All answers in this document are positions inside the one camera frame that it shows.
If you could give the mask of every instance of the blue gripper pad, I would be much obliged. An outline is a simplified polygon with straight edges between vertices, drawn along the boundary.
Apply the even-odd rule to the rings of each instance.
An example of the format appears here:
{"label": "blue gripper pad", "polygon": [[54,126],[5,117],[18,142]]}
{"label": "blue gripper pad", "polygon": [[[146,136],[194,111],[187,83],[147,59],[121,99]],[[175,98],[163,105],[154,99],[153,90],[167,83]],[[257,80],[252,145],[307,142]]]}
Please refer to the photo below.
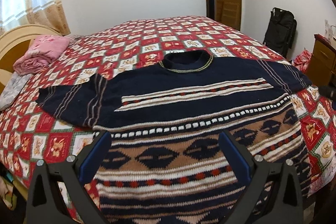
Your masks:
{"label": "blue gripper pad", "polygon": [[250,167],[238,148],[225,133],[219,134],[218,144],[225,158],[229,162],[237,180],[243,185],[249,185],[252,180]]}
{"label": "blue gripper pad", "polygon": [[79,168],[78,180],[81,185],[92,181],[101,162],[111,148],[111,133],[106,131],[100,134],[103,134],[103,136],[96,144],[94,144],[94,147],[91,149],[90,153],[87,155]]}

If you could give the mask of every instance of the wooden dresser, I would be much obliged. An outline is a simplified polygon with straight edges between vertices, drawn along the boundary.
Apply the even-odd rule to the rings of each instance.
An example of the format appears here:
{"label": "wooden dresser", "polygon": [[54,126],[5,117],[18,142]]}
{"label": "wooden dresser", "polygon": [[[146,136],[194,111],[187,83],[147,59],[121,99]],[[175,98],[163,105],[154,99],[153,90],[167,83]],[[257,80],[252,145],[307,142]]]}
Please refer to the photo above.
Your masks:
{"label": "wooden dresser", "polygon": [[306,75],[314,85],[330,85],[336,74],[336,49],[320,34],[315,35],[315,46]]}

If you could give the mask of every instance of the bedroom floor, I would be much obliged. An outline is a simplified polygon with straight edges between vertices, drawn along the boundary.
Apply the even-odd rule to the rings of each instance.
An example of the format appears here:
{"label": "bedroom floor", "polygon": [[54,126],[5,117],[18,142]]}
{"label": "bedroom floor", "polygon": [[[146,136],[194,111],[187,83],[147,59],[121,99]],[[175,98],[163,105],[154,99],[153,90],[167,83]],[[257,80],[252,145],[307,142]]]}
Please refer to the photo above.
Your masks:
{"label": "bedroom floor", "polygon": [[309,224],[314,218],[315,203],[303,212],[304,224]]}
{"label": "bedroom floor", "polygon": [[0,224],[23,224],[26,215],[26,201],[17,195],[16,209],[11,211],[0,199]]}

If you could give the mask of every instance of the door handle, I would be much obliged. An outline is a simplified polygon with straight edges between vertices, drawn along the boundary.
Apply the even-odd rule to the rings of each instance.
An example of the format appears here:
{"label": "door handle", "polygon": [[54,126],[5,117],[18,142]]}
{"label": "door handle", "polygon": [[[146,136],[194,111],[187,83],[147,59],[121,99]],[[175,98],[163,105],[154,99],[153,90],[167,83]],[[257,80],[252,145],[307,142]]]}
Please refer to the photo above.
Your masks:
{"label": "door handle", "polygon": [[330,57],[328,55],[326,55],[324,52],[320,51],[321,54],[326,58],[326,59],[329,59]]}

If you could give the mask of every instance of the red bag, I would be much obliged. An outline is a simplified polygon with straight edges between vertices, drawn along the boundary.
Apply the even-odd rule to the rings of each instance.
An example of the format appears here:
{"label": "red bag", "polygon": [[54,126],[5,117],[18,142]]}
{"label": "red bag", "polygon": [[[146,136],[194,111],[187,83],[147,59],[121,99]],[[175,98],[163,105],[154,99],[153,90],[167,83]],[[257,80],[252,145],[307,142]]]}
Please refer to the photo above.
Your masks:
{"label": "red bag", "polygon": [[300,53],[297,57],[295,57],[294,60],[292,60],[292,64],[298,70],[305,73],[308,68],[311,56],[312,56],[311,52],[304,49],[302,53]]}

